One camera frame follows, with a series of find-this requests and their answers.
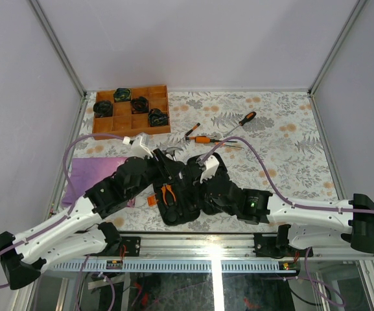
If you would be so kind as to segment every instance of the wooden organizer box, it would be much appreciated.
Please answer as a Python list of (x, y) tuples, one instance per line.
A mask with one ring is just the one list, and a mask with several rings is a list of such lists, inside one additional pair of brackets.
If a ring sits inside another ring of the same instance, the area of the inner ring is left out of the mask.
[[(169, 120), (168, 125), (150, 126), (147, 113), (132, 114), (130, 101), (115, 102), (113, 98), (115, 91), (116, 90), (114, 89), (111, 91), (97, 92), (96, 102), (109, 100), (113, 103), (113, 116), (107, 118), (94, 118), (93, 133), (109, 133), (119, 136), (133, 137), (139, 133), (154, 135), (171, 132)], [(169, 115), (167, 86), (135, 87), (132, 88), (131, 91), (131, 99), (143, 96), (149, 101), (149, 110), (152, 108), (158, 108), (163, 113)], [(95, 139), (110, 139), (110, 137), (98, 136), (95, 137)]]

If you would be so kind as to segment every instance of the purple cloth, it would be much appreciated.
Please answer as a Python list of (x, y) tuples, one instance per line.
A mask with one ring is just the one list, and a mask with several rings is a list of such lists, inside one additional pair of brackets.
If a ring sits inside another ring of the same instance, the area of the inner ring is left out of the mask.
[[(104, 178), (112, 175), (116, 168), (123, 164), (126, 157), (89, 157), (71, 161), (70, 179), (75, 186), (77, 198)], [(75, 202), (73, 192), (68, 187), (62, 199), (62, 206), (67, 207)]]

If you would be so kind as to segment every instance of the perforated metal strip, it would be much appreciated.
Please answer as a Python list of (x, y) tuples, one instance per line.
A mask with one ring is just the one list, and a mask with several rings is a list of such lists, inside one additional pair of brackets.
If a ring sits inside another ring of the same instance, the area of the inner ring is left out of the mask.
[[(55, 265), (54, 271), (79, 271), (83, 259), (74, 259)], [(292, 273), (279, 269), (276, 260), (222, 260), (224, 273)], [(126, 260), (121, 269), (105, 259), (89, 259), (83, 271), (92, 272), (161, 272), (161, 273), (209, 273), (211, 272), (210, 260)]]

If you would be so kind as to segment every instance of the leaf pattern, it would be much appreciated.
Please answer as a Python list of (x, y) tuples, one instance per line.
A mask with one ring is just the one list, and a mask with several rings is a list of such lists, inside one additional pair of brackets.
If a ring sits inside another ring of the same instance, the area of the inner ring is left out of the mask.
[[(201, 123), (191, 135), (223, 137), (243, 118), (244, 112), (256, 111), (256, 118), (237, 128), (232, 135), (243, 137), (262, 157), (274, 183), (284, 195), (315, 200), (336, 199), (329, 166), (323, 152), (315, 120), (310, 111), (307, 94), (303, 92), (170, 92), (171, 133), (151, 135), (149, 147), (166, 149), (177, 146), (178, 161), (204, 154), (212, 144), (195, 144), (184, 139), (185, 132)], [(96, 93), (88, 93), (87, 107), (79, 137), (91, 133), (93, 105)], [(217, 152), (239, 187), (272, 191), (253, 153), (238, 142), (243, 150), (220, 148)], [(74, 157), (131, 156), (130, 149), (108, 139), (87, 139), (76, 145)], [(202, 213), (191, 223), (166, 226), (156, 206), (149, 207), (147, 198), (153, 193), (148, 187), (137, 198), (133, 208), (126, 208), (107, 218), (122, 218), (125, 231), (183, 231), (183, 232), (272, 232), (275, 227), (240, 222), (236, 217), (220, 213)]]

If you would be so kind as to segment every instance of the orange screwdriver handle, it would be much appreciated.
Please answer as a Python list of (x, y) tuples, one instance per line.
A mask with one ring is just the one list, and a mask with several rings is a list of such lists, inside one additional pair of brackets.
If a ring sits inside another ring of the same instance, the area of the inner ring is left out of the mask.
[(247, 116), (245, 116), (240, 122), (239, 124), (241, 126), (245, 125), (247, 122), (251, 121), (254, 119), (254, 117), (256, 116), (256, 112), (255, 111), (252, 111), (251, 113), (247, 114)]
[(195, 142), (198, 144), (208, 144), (211, 142), (211, 139), (205, 136), (197, 136), (195, 137)]

